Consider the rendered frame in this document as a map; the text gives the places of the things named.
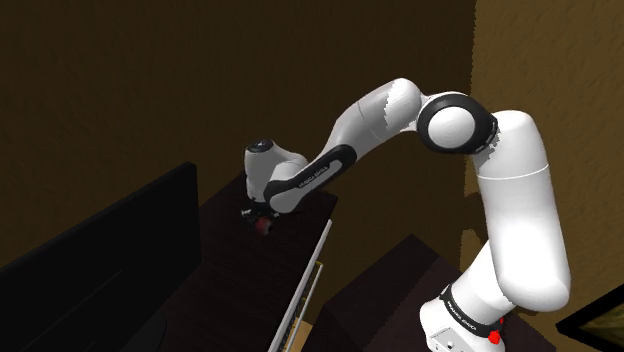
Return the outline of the dark wooden cabinet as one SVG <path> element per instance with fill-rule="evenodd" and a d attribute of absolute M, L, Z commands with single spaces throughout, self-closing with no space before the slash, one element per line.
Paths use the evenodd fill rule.
<path fill-rule="evenodd" d="M 336 203 L 317 191 L 261 235 L 234 177 L 199 208 L 201 263 L 159 309 L 156 346 L 121 352 L 293 352 Z"/>

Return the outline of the dark robot stand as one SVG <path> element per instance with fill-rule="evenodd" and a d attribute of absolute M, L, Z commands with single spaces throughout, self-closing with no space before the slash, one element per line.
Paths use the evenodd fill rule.
<path fill-rule="evenodd" d="M 459 276 L 408 235 L 323 305 L 301 352 L 431 352 L 420 308 Z"/>

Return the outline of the black flat television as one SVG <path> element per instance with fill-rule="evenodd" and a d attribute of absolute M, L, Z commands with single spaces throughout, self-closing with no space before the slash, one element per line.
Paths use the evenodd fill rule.
<path fill-rule="evenodd" d="M 157 352 L 200 261 L 185 162 L 0 268 L 0 352 Z"/>

